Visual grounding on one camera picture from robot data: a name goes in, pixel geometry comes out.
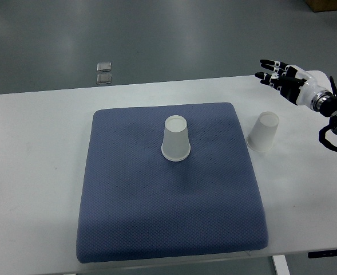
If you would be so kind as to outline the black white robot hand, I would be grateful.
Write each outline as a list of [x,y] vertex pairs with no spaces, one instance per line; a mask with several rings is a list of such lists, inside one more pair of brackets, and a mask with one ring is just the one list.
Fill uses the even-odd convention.
[[260,65],[269,70],[268,73],[255,73],[260,83],[277,90],[295,105],[305,105],[313,111],[318,111],[318,101],[331,96],[331,92],[321,87],[313,75],[296,65],[266,59],[260,60]]

